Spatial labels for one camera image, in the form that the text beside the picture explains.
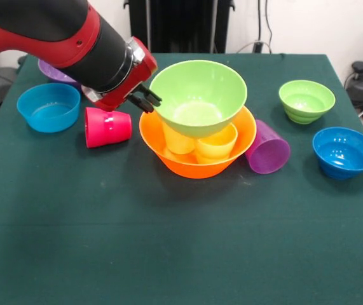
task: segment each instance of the orange bowl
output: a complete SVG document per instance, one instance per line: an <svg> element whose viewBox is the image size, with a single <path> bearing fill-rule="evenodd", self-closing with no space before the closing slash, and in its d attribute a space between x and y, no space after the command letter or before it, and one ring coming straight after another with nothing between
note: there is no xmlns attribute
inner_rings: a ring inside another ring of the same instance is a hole
<svg viewBox="0 0 363 305"><path fill-rule="evenodd" d="M232 123L238 130L238 138L230 157L212 164L199 164L194 152L188 155L172 154L166 147L162 122L156 112L144 112L139 128L143 141L169 170L185 178L204 179L221 173L252 145L256 136L256 122L248 108L243 107Z"/></svg>

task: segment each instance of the pink cup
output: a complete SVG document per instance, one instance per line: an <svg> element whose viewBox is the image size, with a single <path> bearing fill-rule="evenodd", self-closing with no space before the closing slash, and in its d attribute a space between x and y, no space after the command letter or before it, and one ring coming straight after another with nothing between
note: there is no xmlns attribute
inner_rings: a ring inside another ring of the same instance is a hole
<svg viewBox="0 0 363 305"><path fill-rule="evenodd" d="M290 145L265 122L256 120L257 133L252 146L245 152L250 168L260 174L281 169L290 158Z"/></svg>
<svg viewBox="0 0 363 305"><path fill-rule="evenodd" d="M132 137L132 119L119 111L85 108L85 139L87 148L126 141Z"/></svg>

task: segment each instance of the green bowl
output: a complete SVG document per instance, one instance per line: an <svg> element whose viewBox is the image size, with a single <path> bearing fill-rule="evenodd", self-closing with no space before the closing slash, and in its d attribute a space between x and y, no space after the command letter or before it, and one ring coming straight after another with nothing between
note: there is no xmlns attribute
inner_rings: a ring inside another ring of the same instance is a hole
<svg viewBox="0 0 363 305"><path fill-rule="evenodd" d="M295 123L310 124L335 104L335 95L322 84L314 81L289 81L278 92L287 116Z"/></svg>
<svg viewBox="0 0 363 305"><path fill-rule="evenodd" d="M160 96L159 117L175 131L192 138L221 131L245 105L247 87L233 69L209 60L171 65L152 80Z"/></svg>

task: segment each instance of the light blue bowl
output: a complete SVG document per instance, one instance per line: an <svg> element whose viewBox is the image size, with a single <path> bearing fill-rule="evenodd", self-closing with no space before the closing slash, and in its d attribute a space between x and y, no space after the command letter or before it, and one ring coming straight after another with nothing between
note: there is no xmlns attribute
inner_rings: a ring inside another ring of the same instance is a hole
<svg viewBox="0 0 363 305"><path fill-rule="evenodd" d="M317 132L313 148L322 171L330 178L345 180L363 172L363 134L343 127Z"/></svg>
<svg viewBox="0 0 363 305"><path fill-rule="evenodd" d="M17 109L27 124L43 133L61 132L78 119L81 94L67 84L35 86L23 93Z"/></svg>

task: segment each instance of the green table surface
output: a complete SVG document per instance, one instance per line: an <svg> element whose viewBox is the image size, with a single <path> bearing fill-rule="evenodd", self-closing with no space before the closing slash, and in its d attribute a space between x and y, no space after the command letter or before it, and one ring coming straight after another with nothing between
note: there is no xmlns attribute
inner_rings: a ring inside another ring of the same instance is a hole
<svg viewBox="0 0 363 305"><path fill-rule="evenodd" d="M0 111L0 304L363 304L363 174L331 180L312 149L321 128L363 131L327 57L155 56L161 69L204 58L238 71L247 107L289 141L288 164L257 175L242 157L211 179L178 177L131 103L126 143L88 150L83 111L37 133L16 109L47 82L30 57ZM327 85L335 107L292 123L278 99L292 79Z"/></svg>

